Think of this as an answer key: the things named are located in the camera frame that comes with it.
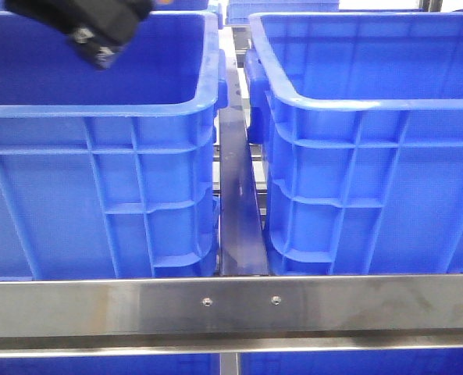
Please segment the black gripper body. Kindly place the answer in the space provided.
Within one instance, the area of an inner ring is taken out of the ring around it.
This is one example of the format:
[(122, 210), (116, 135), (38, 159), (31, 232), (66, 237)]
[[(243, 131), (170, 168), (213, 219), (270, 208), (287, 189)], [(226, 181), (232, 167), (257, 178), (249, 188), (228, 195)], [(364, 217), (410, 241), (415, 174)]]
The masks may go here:
[(80, 57), (108, 69), (132, 41), (153, 1), (4, 1), (4, 9), (66, 35)]

